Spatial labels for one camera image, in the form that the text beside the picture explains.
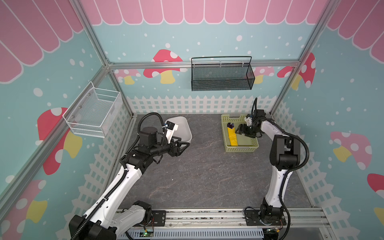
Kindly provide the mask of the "yellow paper napkin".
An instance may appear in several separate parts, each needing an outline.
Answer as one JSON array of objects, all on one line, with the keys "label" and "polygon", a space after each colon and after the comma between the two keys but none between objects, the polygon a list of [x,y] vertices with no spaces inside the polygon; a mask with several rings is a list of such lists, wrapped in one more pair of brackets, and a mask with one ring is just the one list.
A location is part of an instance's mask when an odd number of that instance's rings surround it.
[{"label": "yellow paper napkin", "polygon": [[231,147],[237,147],[238,146],[238,140],[237,140],[237,134],[236,134],[236,128],[235,127],[227,127],[228,130],[228,136],[230,141]]}]

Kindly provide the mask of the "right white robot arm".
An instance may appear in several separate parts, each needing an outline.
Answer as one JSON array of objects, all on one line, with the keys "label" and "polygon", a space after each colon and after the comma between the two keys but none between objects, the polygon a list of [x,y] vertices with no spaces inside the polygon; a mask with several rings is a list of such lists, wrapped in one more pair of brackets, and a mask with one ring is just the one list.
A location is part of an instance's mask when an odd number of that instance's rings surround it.
[{"label": "right white robot arm", "polygon": [[252,113],[245,117],[245,121],[245,124],[236,129],[236,134],[254,139],[266,135],[273,141],[269,156],[272,178],[258,213],[259,221],[263,225],[282,223],[283,202],[288,181],[293,169],[301,162],[301,143],[278,126],[273,119],[267,118],[263,110],[252,110]]}]

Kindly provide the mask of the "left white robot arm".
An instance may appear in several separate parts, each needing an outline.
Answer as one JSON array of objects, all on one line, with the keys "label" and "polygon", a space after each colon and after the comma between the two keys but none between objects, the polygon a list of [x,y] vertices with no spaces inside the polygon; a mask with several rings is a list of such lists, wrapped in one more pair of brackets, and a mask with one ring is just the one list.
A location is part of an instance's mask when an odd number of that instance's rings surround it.
[{"label": "left white robot arm", "polygon": [[178,157],[189,147],[190,142],[174,136],[178,128],[177,124],[166,122],[161,133],[155,127],[139,130],[137,140],[120,159],[121,168],[115,179],[85,214],[71,219],[72,240],[115,240],[135,225],[145,227],[153,222],[152,207],[143,201],[135,202],[118,216],[116,211],[148,167],[159,164],[155,157]]}]

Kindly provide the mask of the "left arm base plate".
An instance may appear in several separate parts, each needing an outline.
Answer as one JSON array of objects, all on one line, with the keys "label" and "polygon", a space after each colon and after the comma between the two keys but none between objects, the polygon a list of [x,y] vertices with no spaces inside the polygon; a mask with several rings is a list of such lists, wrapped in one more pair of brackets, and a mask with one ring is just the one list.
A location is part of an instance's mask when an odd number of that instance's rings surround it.
[{"label": "left arm base plate", "polygon": [[140,226],[164,227],[166,221],[166,211],[146,211]]}]

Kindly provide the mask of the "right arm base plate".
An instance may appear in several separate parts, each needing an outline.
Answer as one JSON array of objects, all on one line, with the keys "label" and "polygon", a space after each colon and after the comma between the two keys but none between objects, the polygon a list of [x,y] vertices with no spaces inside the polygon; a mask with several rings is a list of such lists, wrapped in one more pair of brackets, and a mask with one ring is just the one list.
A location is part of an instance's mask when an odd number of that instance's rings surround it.
[{"label": "right arm base plate", "polygon": [[246,208],[243,211],[247,226],[285,226],[286,218],[282,209],[260,210]]}]

